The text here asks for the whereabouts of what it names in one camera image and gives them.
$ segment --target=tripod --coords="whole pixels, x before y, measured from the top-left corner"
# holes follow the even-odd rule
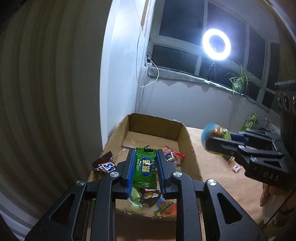
[[[210,72],[211,72],[212,70],[214,70],[214,75],[215,75],[215,79],[214,79],[214,81],[217,82],[217,74],[216,74],[216,63],[215,63],[215,60],[213,60],[212,65],[209,67],[209,69],[208,69],[207,72],[205,73],[205,77],[204,77],[204,78],[206,78],[206,79],[209,80],[208,76],[209,76],[209,74],[210,74]]]

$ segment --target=spider plant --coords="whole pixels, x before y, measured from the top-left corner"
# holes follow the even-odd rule
[[[249,94],[249,79],[252,77],[248,77],[246,75],[246,71],[241,66],[239,74],[232,74],[233,77],[229,78],[232,84],[233,93],[234,91],[238,91],[241,86],[246,86],[244,94]]]

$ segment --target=metal screw cap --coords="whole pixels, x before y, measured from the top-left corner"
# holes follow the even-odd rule
[[[85,184],[85,181],[84,180],[78,180],[78,181],[76,181],[76,186],[78,186],[78,187],[81,187],[84,184]]]
[[[182,176],[182,172],[176,171],[176,172],[173,173],[173,175],[175,177],[180,177],[180,176]]]
[[[207,183],[208,183],[209,185],[211,185],[211,186],[215,186],[215,185],[217,184],[217,182],[216,182],[214,179],[209,179],[209,180],[207,181]]]
[[[110,173],[110,176],[111,177],[118,177],[119,176],[119,173],[118,172],[111,172]]]

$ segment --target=red candy wrapper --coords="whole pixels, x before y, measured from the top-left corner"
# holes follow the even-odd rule
[[[170,149],[168,146],[163,148],[163,154],[167,161],[173,162],[176,167],[181,165],[181,161],[185,158],[185,155]]]
[[[99,171],[103,175],[114,172],[116,169],[116,165],[114,164],[112,152],[109,151],[106,154],[100,156],[92,163],[92,166],[95,171]]]

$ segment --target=dark window pane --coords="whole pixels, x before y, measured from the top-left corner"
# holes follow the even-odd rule
[[[272,102],[274,100],[274,94],[265,91],[265,95],[262,101],[262,104],[265,105],[267,108],[271,108]]]
[[[244,62],[244,47],[246,40],[246,26],[230,13],[209,3],[207,12],[207,28],[216,28],[224,32],[231,44],[228,59],[238,65]]]
[[[154,45],[152,61],[157,66],[181,70],[194,74],[197,55],[184,51]]]
[[[213,35],[209,39],[209,43],[212,47],[216,48],[217,53],[221,53],[225,50],[225,43],[223,39],[218,35]]]
[[[159,35],[200,45],[203,0],[166,0]]]
[[[254,100],[257,100],[260,88],[250,81],[248,82],[248,85],[249,85],[249,90],[247,91],[248,96]]]
[[[206,74],[207,70],[210,68],[210,66],[212,65],[212,63],[213,63],[212,60],[207,59],[207,58],[202,58],[199,76],[205,77],[205,74]],[[225,85],[225,86],[232,89],[232,84],[231,84],[231,81],[229,80],[229,78],[232,77],[233,75],[228,74],[228,73],[232,73],[232,71],[227,68],[222,67],[221,65],[219,65],[217,63],[215,65],[216,65],[217,82],[219,84]],[[214,73],[213,68],[209,72],[208,78],[212,81],[215,81],[215,73]]]
[[[250,28],[250,49],[247,70],[260,80],[262,79],[265,58],[265,41]]]
[[[279,44],[270,44],[270,68],[267,81],[267,88],[274,90],[274,83],[279,79]]]

